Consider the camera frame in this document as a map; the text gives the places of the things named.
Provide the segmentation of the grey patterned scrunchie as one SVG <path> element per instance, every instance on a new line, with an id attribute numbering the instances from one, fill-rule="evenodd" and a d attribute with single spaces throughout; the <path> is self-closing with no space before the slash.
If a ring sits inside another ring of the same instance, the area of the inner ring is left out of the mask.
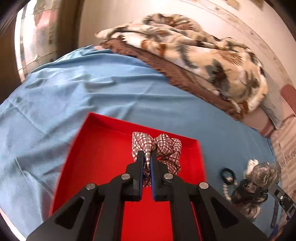
<path id="1" fill-rule="evenodd" d="M 248 179 L 243 179 L 234 189 L 231 202 L 248 220 L 255 221 L 261 205 L 268 199 L 268 189 L 278 184 L 281 168 L 277 162 L 259 163 Z"/>

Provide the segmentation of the grey blue pillow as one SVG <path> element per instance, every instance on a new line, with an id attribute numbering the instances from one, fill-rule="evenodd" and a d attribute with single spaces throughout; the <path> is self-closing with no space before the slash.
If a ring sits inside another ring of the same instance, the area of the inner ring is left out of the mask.
<path id="1" fill-rule="evenodd" d="M 285 105 L 283 98 L 280 95 L 280 87 L 271 78 L 271 76 L 265 72 L 266 81 L 268 84 L 268 93 L 265 96 L 261 107 L 272 121 L 274 127 L 279 129 L 285 121 Z"/>

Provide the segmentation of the leaf print blanket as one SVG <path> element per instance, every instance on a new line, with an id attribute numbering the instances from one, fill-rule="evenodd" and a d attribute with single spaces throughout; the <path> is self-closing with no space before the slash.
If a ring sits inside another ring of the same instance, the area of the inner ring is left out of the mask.
<path id="1" fill-rule="evenodd" d="M 193 19 L 152 14 L 95 34 L 105 48 L 133 55 L 236 119 L 268 94 L 262 63 L 245 44 L 219 39 Z"/>

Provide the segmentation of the white cherry print scrunchie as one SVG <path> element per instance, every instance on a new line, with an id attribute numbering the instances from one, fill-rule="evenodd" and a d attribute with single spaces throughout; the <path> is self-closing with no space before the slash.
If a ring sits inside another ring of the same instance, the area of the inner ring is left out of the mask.
<path id="1" fill-rule="evenodd" d="M 257 159 L 250 159 L 247 163 L 246 169 L 244 170 L 244 178 L 248 179 L 251 172 L 253 171 L 254 167 L 259 164 L 259 161 Z"/>

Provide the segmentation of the red plaid scrunchie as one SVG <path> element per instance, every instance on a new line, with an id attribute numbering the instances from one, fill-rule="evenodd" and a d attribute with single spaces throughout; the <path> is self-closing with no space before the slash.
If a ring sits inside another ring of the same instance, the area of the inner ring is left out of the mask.
<path id="1" fill-rule="evenodd" d="M 144 180 L 143 187 L 151 186 L 151 151 L 156 151 L 157 160 L 165 164 L 168 172 L 177 175 L 180 170 L 180 156 L 182 143 L 177 138 L 170 138 L 162 133 L 153 138 L 148 133 L 134 132 L 132 134 L 132 157 L 137 161 L 139 151 L 144 152 Z"/>

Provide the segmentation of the light blue bed sheet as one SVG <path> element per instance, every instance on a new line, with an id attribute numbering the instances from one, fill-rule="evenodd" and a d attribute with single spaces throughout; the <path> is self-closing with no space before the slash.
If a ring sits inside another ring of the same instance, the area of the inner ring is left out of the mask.
<path id="1" fill-rule="evenodd" d="M 46 220 L 58 177 L 89 112 L 194 138 L 207 179 L 274 162 L 270 141 L 137 58 L 92 46 L 38 67 L 1 104 L 1 209 L 27 237 Z"/>

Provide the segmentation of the pink bolster pillow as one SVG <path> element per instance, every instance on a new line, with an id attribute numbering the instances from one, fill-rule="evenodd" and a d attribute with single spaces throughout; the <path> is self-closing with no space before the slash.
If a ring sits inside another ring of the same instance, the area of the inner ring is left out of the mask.
<path id="1" fill-rule="evenodd" d="M 265 138 L 269 138 L 272 132 L 275 130 L 271 119 L 261 107 L 258 107 L 251 113 L 248 113 L 241 120 L 241 123 L 257 130 Z"/>

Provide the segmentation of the striped floral cushion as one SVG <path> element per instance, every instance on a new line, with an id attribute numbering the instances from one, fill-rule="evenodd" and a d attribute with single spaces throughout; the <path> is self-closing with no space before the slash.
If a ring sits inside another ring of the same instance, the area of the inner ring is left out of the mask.
<path id="1" fill-rule="evenodd" d="M 296 120 L 288 118 L 270 137 L 276 161 L 281 167 L 282 189 L 295 201 Z"/>

